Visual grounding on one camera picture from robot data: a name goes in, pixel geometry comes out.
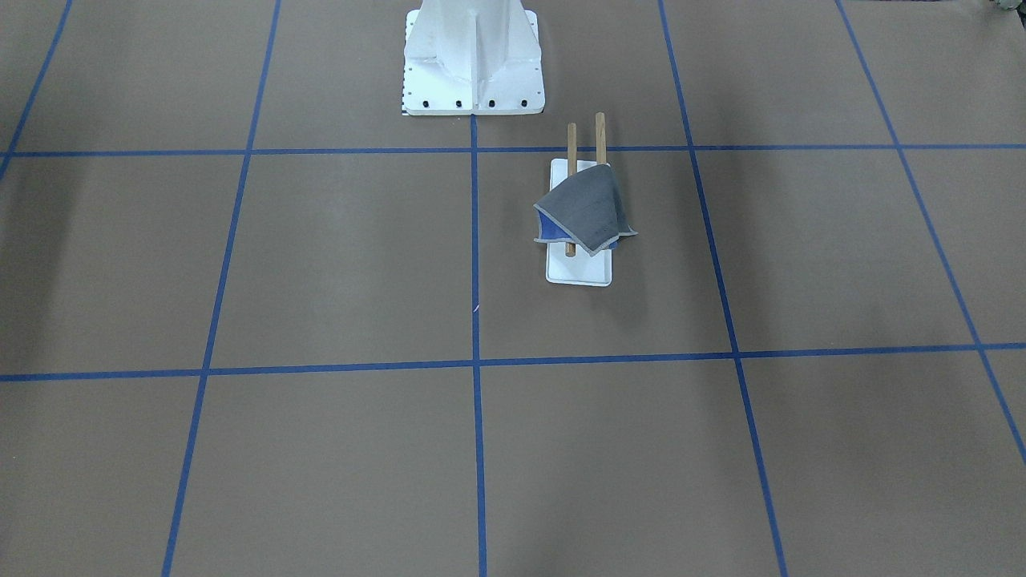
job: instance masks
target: brown floor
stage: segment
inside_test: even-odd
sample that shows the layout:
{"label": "brown floor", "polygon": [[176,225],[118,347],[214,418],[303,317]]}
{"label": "brown floor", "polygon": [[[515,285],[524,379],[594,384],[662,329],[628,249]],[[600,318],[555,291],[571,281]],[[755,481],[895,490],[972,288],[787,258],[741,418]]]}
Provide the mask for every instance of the brown floor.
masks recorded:
{"label": "brown floor", "polygon": [[[0,0],[0,575],[1026,573],[1014,13],[529,0],[472,119],[417,7]],[[640,234],[551,284],[599,110]]]}

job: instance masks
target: blue tape line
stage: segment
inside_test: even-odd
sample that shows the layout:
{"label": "blue tape line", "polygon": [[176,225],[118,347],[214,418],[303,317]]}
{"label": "blue tape line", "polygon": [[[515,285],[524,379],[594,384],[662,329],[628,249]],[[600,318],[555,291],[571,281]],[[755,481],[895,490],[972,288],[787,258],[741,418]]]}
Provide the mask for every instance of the blue tape line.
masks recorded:
{"label": "blue tape line", "polygon": [[358,373],[364,371],[418,371],[473,367],[473,360],[426,360],[408,362],[353,362],[340,364],[292,364],[283,367],[240,367],[210,369],[211,376],[294,375],[302,373]]}
{"label": "blue tape line", "polygon": [[79,158],[105,156],[242,156],[242,149],[197,150],[56,150],[48,152],[15,152],[14,158]]}
{"label": "blue tape line", "polygon": [[[895,145],[628,145],[610,146],[610,152],[699,152],[723,151],[796,151],[796,150],[895,150]],[[937,144],[910,145],[902,144],[905,150],[1026,150],[1026,144]],[[479,154],[518,154],[518,153],[550,153],[563,152],[564,147],[558,146],[524,146],[524,147],[478,147]],[[593,146],[580,146],[580,152],[595,152]],[[438,147],[438,148],[254,148],[248,153],[253,156],[288,156],[288,155],[348,155],[348,154],[467,154],[469,147]],[[243,156],[245,149],[182,149],[182,150],[51,150],[3,152],[4,158],[78,158],[105,156]]]}
{"label": "blue tape line", "polygon": [[289,155],[289,154],[466,154],[467,147],[441,148],[258,148],[252,154]]}
{"label": "blue tape line", "polygon": [[613,362],[669,362],[675,360],[714,360],[734,358],[731,352],[695,352],[680,354],[620,354],[600,356],[538,356],[485,358],[481,367],[525,367],[534,364],[596,364]]}
{"label": "blue tape line", "polygon": [[698,145],[695,150],[715,151],[759,151],[759,150],[894,150],[894,145]]}
{"label": "blue tape line", "polygon": [[[988,343],[986,350],[1026,350],[1023,343]],[[302,373],[356,373],[365,371],[419,371],[431,369],[467,369],[479,367],[529,367],[536,364],[595,364],[595,363],[627,363],[627,362],[673,362],[690,360],[725,360],[735,356],[740,358],[789,358],[817,356],[873,356],[882,354],[926,354],[942,352],[975,351],[973,344],[961,345],[916,345],[905,347],[855,347],[841,349],[783,349],[740,351],[734,354],[723,352],[689,352],[667,354],[620,354],[596,356],[537,356],[471,358],[452,360],[421,360],[399,362],[352,362],[334,364],[285,364],[268,367],[224,367],[209,369],[205,373],[211,377],[229,377],[239,375],[288,375]],[[90,381],[103,379],[151,379],[167,377],[199,377],[204,374],[202,369],[162,369],[155,371],[96,371],[83,373],[26,373],[0,375],[0,383],[24,383],[46,381]]]}
{"label": "blue tape line", "polygon": [[484,497],[484,416],[481,409],[481,367],[474,364],[474,455],[477,463],[477,574],[488,577],[488,532]]}
{"label": "blue tape line", "polygon": [[484,498],[484,422],[481,409],[480,244],[478,229],[477,116],[470,117],[471,349],[474,367],[474,452],[477,464],[477,573],[488,575]]}
{"label": "blue tape line", "polygon": [[200,375],[196,387],[196,400],[193,405],[193,415],[189,423],[189,438],[186,440],[186,454],[182,459],[182,473],[179,475],[179,490],[174,495],[174,512],[171,514],[171,527],[167,533],[167,548],[164,551],[164,564],[161,568],[162,577],[170,577],[171,563],[174,561],[174,546],[179,540],[179,527],[182,525],[182,509],[186,502],[186,489],[189,486],[189,471],[192,469],[192,456],[196,450],[196,434],[199,432],[199,416],[203,412],[203,397],[206,394],[206,375]]}
{"label": "blue tape line", "polygon": [[22,131],[25,130],[25,124],[29,121],[32,106],[36,104],[39,88],[43,85],[43,78],[46,77],[46,71],[50,69],[53,53],[56,52],[57,43],[61,42],[61,36],[64,35],[65,25],[68,24],[68,14],[71,12],[72,2],[73,0],[65,2],[64,11],[61,12],[61,20],[57,21],[57,28],[53,32],[53,39],[50,40],[50,47],[46,50],[46,57],[43,59],[43,66],[40,67],[39,74],[36,75],[36,82],[32,85],[32,90],[29,91],[29,100],[25,102],[25,108],[22,109],[22,117],[18,118],[17,126],[14,127],[14,133],[10,138],[10,144],[7,145],[7,154],[4,155],[3,161],[0,161],[0,180],[7,172],[10,159],[13,158],[14,150],[17,149],[17,142],[22,140]]}
{"label": "blue tape line", "polygon": [[1026,150],[1026,144],[939,144],[910,145],[902,144],[905,150]]}
{"label": "blue tape line", "polygon": [[278,30],[278,17],[281,14],[281,0],[275,0],[274,12],[271,15],[271,30],[268,32],[267,48],[264,52],[264,65],[261,69],[260,82],[256,86],[256,98],[253,102],[252,119],[249,122],[249,136],[246,140],[246,153],[242,157],[242,168],[239,171],[239,185],[235,192],[235,205],[232,208],[232,222],[228,228],[228,240],[225,244],[225,256],[221,264],[221,275],[218,280],[218,293],[213,301],[213,311],[210,314],[210,329],[207,333],[206,349],[203,353],[202,375],[196,387],[196,402],[193,407],[192,424],[189,428],[189,439],[186,443],[186,454],[182,462],[182,476],[179,479],[179,492],[174,499],[174,512],[171,515],[171,527],[167,536],[167,549],[164,552],[162,577],[170,577],[171,564],[174,561],[174,546],[177,542],[179,526],[182,521],[182,510],[185,506],[186,491],[189,487],[189,471],[192,467],[193,451],[196,447],[196,434],[199,431],[200,416],[203,413],[203,396],[206,393],[206,381],[213,357],[213,344],[218,337],[218,324],[221,319],[221,307],[225,298],[225,286],[228,284],[228,270],[232,262],[232,251],[235,247],[235,234],[239,226],[239,215],[242,210],[242,198],[246,188],[246,178],[249,172],[249,161],[253,142],[256,140],[256,125],[260,122],[261,104],[264,100],[264,88],[267,86],[268,71],[271,68],[271,54],[274,51],[274,38]]}
{"label": "blue tape line", "polygon": [[716,273],[716,286],[719,290],[719,300],[723,308],[723,319],[726,323],[726,333],[731,341],[731,352],[734,354],[734,364],[738,375],[738,384],[741,387],[741,396],[745,405],[745,418],[748,421],[748,432],[752,440],[752,453],[755,457],[755,465],[759,472],[759,484],[762,487],[762,500],[765,504],[766,518],[770,523],[770,531],[773,536],[774,549],[777,553],[777,565],[780,569],[781,577],[787,577],[787,561],[784,556],[784,545],[780,536],[780,529],[777,524],[776,508],[773,504],[773,495],[770,491],[770,478],[766,474],[765,463],[762,456],[762,446],[759,443],[759,433],[755,425],[755,414],[752,412],[751,401],[748,396],[748,384],[745,379],[744,368],[741,357],[738,355],[738,337],[734,328],[734,317],[731,314],[731,305],[726,296],[726,284],[723,282],[723,271],[720,268],[719,254],[716,249],[716,238],[713,234],[712,220],[709,217],[709,205],[706,202],[705,187],[702,184],[702,172],[699,167],[698,154],[695,150],[695,139],[692,133],[690,121],[687,117],[687,106],[684,103],[684,90],[680,83],[680,73],[677,67],[677,57],[673,49],[673,39],[670,35],[670,26],[666,16],[666,4],[659,1],[659,15],[663,24],[663,36],[666,38],[666,51],[670,59],[670,69],[673,72],[673,84],[677,91],[677,104],[680,107],[680,120],[684,128],[684,137],[687,141],[688,156],[692,161],[692,170],[695,172],[695,187],[698,191],[699,203],[702,207],[702,221],[705,224],[706,237],[709,242],[709,253],[712,257],[713,270]]}
{"label": "blue tape line", "polygon": [[991,343],[984,344],[987,350],[1026,350],[1026,343]]}
{"label": "blue tape line", "polygon": [[29,373],[0,375],[0,383],[33,383],[46,381],[97,381],[106,379],[162,379],[168,377],[199,377],[199,369],[168,369],[158,371],[92,371],[83,373]]}
{"label": "blue tape line", "polygon": [[852,347],[841,349],[794,349],[742,351],[741,358],[786,358],[802,356],[849,356],[875,354],[909,354],[926,352],[975,351],[976,345],[918,345],[908,347]]}
{"label": "blue tape line", "polygon": [[983,362],[984,371],[986,371],[987,378],[990,380],[990,386],[994,391],[994,396],[997,398],[1001,412],[1004,414],[1004,420],[1008,422],[1009,430],[1012,432],[1012,437],[1015,439],[1016,446],[1019,449],[1019,456],[1022,458],[1023,464],[1026,464],[1026,444],[1023,443],[1022,434],[1020,434],[1015,418],[1009,410],[1008,402],[1004,399],[1004,393],[1001,391],[1001,386],[997,382],[997,378],[994,376],[993,370],[991,370],[990,359],[987,358],[986,348],[980,340],[980,335],[977,332],[976,324],[973,322],[973,316],[969,312],[969,306],[965,303],[965,299],[962,297],[961,290],[958,287],[958,281],[955,279],[951,263],[948,261],[947,254],[944,252],[944,246],[941,244],[941,238],[937,234],[937,229],[934,227],[934,221],[930,218],[930,211],[926,209],[926,203],[922,199],[922,194],[919,191],[919,185],[916,183],[915,176],[912,174],[912,167],[908,162],[908,158],[905,156],[904,147],[902,146],[901,141],[898,140],[898,132],[895,130],[894,123],[891,121],[891,115],[887,113],[886,106],[883,105],[883,98],[880,95],[876,81],[873,79],[873,75],[869,71],[869,63],[866,61],[866,56],[862,51],[862,46],[859,44],[859,39],[855,34],[855,28],[852,26],[852,21],[847,17],[847,11],[844,9],[844,4],[841,0],[834,0],[834,4],[837,6],[841,20],[844,22],[844,28],[847,29],[847,35],[852,39],[852,45],[855,47],[855,51],[859,56],[859,63],[862,65],[862,71],[866,75],[866,80],[869,82],[869,86],[873,91],[873,97],[876,99],[876,105],[879,107],[880,114],[883,116],[883,122],[886,124],[887,132],[891,133],[891,140],[894,142],[895,148],[898,151],[898,157],[901,159],[902,167],[905,169],[905,176],[908,178],[908,184],[912,188],[912,194],[915,196],[916,204],[919,205],[919,213],[922,214],[922,220],[926,224],[926,230],[930,232],[930,238],[933,240],[934,247],[937,249],[937,255],[941,259],[941,264],[944,267],[944,273],[947,275],[948,282],[951,284],[951,290],[955,294],[955,300],[958,301],[958,308],[961,309],[965,325],[969,328],[969,332],[973,337],[973,342],[976,344],[977,350],[980,354],[980,360]]}

